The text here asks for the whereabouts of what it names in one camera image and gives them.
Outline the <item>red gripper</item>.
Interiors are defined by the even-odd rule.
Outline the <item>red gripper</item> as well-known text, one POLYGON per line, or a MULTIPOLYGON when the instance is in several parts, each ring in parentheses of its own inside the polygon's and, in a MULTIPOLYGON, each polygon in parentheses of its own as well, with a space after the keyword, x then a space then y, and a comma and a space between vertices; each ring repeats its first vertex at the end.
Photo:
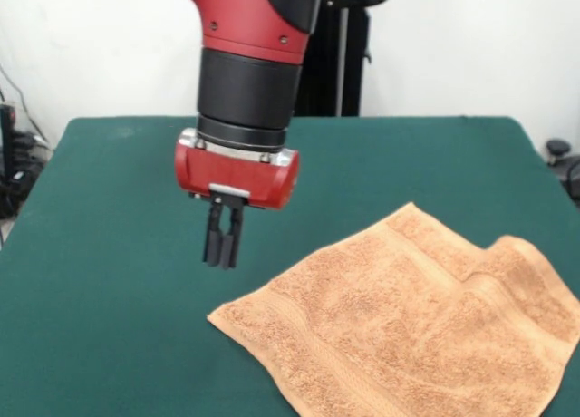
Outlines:
MULTIPOLYGON (((176 144, 174 166, 178 184, 194 195, 225 194, 245 199, 251 207, 282 209, 295 189, 299 153, 233 149, 202 139, 195 128, 186 128, 176 144)), ((203 261, 227 270, 237 266, 244 205, 229 208, 229 227, 223 232, 222 209, 221 203, 211 202, 203 261)))

